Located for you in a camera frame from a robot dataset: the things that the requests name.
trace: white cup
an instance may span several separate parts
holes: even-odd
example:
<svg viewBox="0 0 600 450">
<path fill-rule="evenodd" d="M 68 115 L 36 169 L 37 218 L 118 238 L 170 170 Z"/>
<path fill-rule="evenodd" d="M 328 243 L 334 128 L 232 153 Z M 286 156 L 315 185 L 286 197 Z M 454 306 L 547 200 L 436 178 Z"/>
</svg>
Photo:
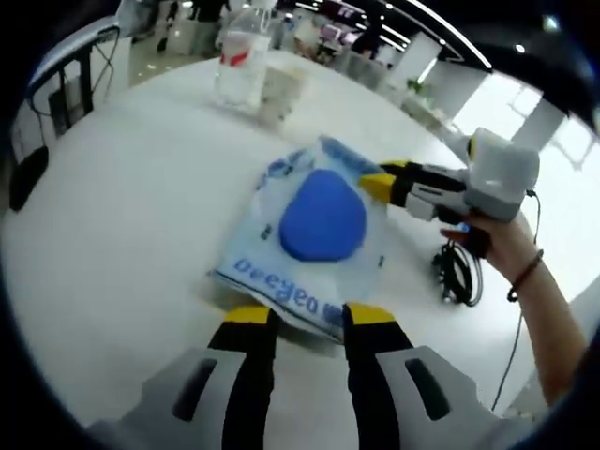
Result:
<svg viewBox="0 0 600 450">
<path fill-rule="evenodd" d="M 277 129 L 283 124 L 302 95 L 305 79 L 297 68 L 267 66 L 258 112 L 264 126 Z"/>
</svg>

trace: plastic water bottle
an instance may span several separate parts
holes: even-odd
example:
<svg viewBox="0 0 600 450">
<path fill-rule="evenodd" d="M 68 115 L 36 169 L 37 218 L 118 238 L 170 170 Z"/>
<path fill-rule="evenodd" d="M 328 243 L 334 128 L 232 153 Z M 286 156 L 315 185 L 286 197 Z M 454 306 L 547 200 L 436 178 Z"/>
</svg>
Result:
<svg viewBox="0 0 600 450">
<path fill-rule="evenodd" d="M 271 42 L 271 9 L 276 2 L 254 0 L 227 29 L 215 86 L 222 103 L 235 107 L 258 103 Z"/>
</svg>

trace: white table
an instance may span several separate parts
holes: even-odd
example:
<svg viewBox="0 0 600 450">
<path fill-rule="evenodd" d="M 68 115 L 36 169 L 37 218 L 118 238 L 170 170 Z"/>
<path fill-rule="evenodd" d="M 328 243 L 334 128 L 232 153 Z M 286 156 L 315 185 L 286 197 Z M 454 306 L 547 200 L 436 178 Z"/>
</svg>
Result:
<svg viewBox="0 0 600 450">
<path fill-rule="evenodd" d="M 288 53 L 270 57 L 310 74 L 281 136 L 211 104 L 216 61 L 183 67 L 76 124 L 28 204 L 7 213 L 2 258 L 18 322 L 44 376 L 83 424 L 119 417 L 139 400 L 144 380 L 207 344 L 224 315 L 216 305 L 231 308 L 234 300 L 206 272 L 273 158 L 327 133 L 376 161 L 460 166 L 366 88 Z M 416 345 L 470 375 L 489 405 L 518 319 L 506 284 L 485 267 L 478 307 L 444 305 L 429 272 L 439 226 L 395 209 L 390 227 L 371 301 L 391 310 Z M 525 341 L 519 351 L 529 352 Z M 531 358 L 521 359 L 507 401 L 531 373 Z M 356 448 L 346 377 L 340 348 L 318 353 L 280 340 L 266 448 Z"/>
</svg>

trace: wrist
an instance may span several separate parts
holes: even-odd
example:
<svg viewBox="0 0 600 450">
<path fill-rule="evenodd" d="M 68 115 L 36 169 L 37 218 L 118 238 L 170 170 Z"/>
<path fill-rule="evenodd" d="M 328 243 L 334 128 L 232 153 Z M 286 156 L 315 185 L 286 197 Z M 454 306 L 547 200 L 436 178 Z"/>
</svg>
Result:
<svg viewBox="0 0 600 450">
<path fill-rule="evenodd" d="M 515 258 L 513 262 L 509 264 L 510 268 L 505 274 L 506 279 L 513 286 L 515 286 L 515 283 L 517 283 L 518 278 L 530 267 L 530 265 L 535 261 L 535 258 L 537 257 L 537 252 L 539 251 L 539 249 L 533 244 L 527 244 L 527 246 L 520 246 L 522 250 L 518 253 L 518 257 Z"/>
<path fill-rule="evenodd" d="M 540 290 L 544 286 L 548 285 L 548 281 L 552 278 L 548 267 L 544 260 L 540 261 L 531 273 L 523 279 L 519 286 L 517 286 L 517 296 L 521 298 L 534 298 L 540 293 Z"/>
<path fill-rule="evenodd" d="M 518 292 L 521 291 L 521 287 L 532 277 L 533 272 L 540 266 L 543 257 L 544 250 L 538 250 L 532 261 L 529 262 L 525 269 L 517 276 L 516 280 L 513 282 L 513 287 L 506 297 L 509 302 L 516 302 L 518 300 Z"/>
</svg>

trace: blue sponge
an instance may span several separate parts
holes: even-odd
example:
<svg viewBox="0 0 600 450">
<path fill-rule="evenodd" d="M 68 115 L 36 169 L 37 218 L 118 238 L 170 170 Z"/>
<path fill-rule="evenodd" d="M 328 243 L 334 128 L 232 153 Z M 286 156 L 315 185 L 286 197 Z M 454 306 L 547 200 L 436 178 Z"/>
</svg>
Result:
<svg viewBox="0 0 600 450">
<path fill-rule="evenodd" d="M 281 245 L 295 259 L 335 262 L 363 244 L 367 211 L 361 198 L 333 171 L 312 172 L 279 222 Z"/>
</svg>

